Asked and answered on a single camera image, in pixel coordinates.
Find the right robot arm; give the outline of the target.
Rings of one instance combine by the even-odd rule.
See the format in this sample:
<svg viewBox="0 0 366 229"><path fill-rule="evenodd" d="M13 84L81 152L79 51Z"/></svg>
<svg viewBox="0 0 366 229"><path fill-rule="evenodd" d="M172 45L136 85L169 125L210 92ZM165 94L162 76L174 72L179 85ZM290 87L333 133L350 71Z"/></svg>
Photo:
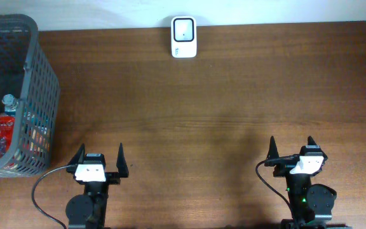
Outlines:
<svg viewBox="0 0 366 229"><path fill-rule="evenodd" d="M330 224L337 192L324 185L313 184L311 178L322 171L328 156L309 136L298 154L280 156L274 137L270 137L267 157L255 166L273 167L274 177L284 177L288 197L284 197L264 179L261 181L281 197L292 217L283 219L280 228L348 228L345 224Z"/></svg>

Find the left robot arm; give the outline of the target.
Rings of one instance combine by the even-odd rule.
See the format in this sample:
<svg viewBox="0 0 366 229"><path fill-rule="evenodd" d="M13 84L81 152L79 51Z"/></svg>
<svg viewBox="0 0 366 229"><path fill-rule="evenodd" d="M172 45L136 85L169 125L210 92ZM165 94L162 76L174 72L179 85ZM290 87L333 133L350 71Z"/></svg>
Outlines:
<svg viewBox="0 0 366 229"><path fill-rule="evenodd" d="M105 156L87 153L82 144L68 163L66 172L84 186L84 192L72 197L65 209L69 228L104 228L109 187L129 176L123 145L119 145L116 172L105 171Z"/></svg>

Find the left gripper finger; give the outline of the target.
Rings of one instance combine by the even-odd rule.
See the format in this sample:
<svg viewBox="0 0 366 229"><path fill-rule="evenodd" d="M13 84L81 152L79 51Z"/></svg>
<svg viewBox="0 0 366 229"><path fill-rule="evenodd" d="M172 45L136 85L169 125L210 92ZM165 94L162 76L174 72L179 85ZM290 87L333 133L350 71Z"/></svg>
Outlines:
<svg viewBox="0 0 366 229"><path fill-rule="evenodd" d="M127 165L127 162L125 159L125 154L124 154L124 149L123 149L122 143L119 144L116 167L118 169L119 177L128 177L129 176L128 165Z"/></svg>
<svg viewBox="0 0 366 229"><path fill-rule="evenodd" d="M83 163L84 157L85 157L85 144L82 143L76 154L69 161L68 165L78 165L80 163Z"/></svg>

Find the blue mouthwash bottle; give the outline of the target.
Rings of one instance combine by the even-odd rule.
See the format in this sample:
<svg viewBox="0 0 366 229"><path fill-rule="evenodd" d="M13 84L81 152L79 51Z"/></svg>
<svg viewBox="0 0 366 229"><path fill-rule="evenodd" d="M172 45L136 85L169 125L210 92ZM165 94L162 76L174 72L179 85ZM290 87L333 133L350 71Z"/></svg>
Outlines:
<svg viewBox="0 0 366 229"><path fill-rule="evenodd" d="M18 99L12 94L6 94L2 101L4 105L4 113L8 116L15 116L19 105Z"/></svg>

